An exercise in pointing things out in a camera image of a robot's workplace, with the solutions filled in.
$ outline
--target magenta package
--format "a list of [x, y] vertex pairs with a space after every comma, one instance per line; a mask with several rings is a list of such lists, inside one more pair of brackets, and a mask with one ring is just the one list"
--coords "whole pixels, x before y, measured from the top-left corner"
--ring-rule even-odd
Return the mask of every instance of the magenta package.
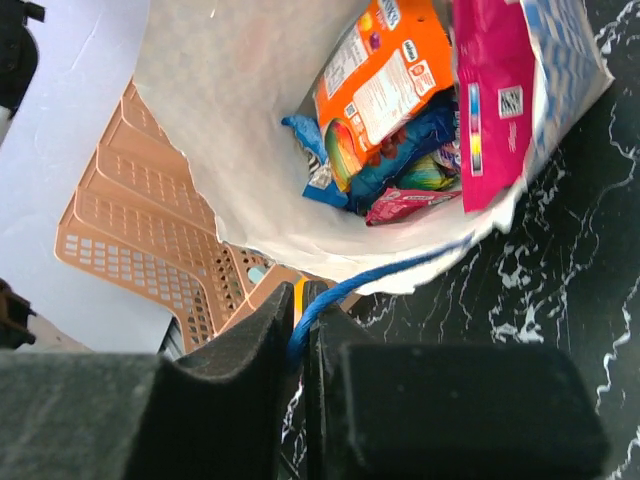
[[482, 210], [522, 174], [533, 129], [535, 57], [520, 2], [456, 0], [462, 201]]
[[427, 206], [438, 205], [460, 195], [460, 190], [430, 192], [387, 188], [367, 213], [368, 226], [396, 222]]

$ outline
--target marble surface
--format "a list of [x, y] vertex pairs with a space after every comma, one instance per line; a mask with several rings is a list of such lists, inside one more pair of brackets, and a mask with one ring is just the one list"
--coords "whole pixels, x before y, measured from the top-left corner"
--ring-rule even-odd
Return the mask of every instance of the marble surface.
[[[415, 294], [374, 295], [352, 313], [386, 342], [544, 342], [568, 352], [612, 444], [603, 478], [637, 479], [640, 0], [586, 8], [616, 82], [520, 201], [511, 232], [490, 236]], [[301, 478], [303, 395], [299, 385], [282, 432]]]

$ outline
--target blue rope handle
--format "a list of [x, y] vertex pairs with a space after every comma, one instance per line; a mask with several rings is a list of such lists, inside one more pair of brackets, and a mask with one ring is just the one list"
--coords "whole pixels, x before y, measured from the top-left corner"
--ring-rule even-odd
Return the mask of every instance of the blue rope handle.
[[393, 275], [394, 273], [403, 272], [410, 268], [417, 267], [425, 263], [429, 263], [436, 258], [439, 258], [447, 253], [461, 248], [467, 248], [471, 245], [473, 234], [465, 237], [460, 242], [454, 242], [439, 248], [424, 255], [410, 258], [408, 260], [402, 260], [396, 263], [390, 263], [389, 265], [383, 265], [382, 267], [373, 268], [356, 275], [353, 278], [338, 283], [333, 288], [322, 292], [311, 302], [307, 309], [302, 314], [300, 322], [296, 326], [291, 335], [289, 344], [287, 345], [287, 365], [291, 371], [296, 371], [302, 361], [302, 355], [304, 349], [309, 342], [309, 331], [318, 318], [318, 315], [327, 309], [330, 305], [340, 301], [354, 290], [366, 285], [367, 283], [375, 282], [387, 275]]

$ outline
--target paper bag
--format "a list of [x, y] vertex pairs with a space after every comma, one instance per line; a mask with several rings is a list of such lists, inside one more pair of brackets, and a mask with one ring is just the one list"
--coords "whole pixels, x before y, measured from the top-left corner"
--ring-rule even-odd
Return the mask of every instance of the paper bag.
[[[522, 175], [481, 212], [465, 214], [458, 197], [410, 221], [369, 228], [360, 217], [301, 196], [307, 162], [280, 125], [368, 3], [152, 0], [134, 77], [188, 157], [196, 188], [216, 213], [220, 240], [335, 281], [469, 235], [478, 242], [494, 227], [508, 230], [527, 182], [612, 82], [580, 2], [521, 0], [537, 61], [534, 134]], [[558, 38], [559, 25], [571, 35]], [[457, 250], [360, 293], [410, 293], [464, 254]]]

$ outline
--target orange snack package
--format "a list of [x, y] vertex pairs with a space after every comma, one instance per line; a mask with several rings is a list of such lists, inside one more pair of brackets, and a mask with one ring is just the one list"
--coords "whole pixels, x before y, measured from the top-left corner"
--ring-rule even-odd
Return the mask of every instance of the orange snack package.
[[453, 85], [452, 50], [430, 0], [372, 0], [345, 34], [314, 93], [338, 188], [383, 142]]

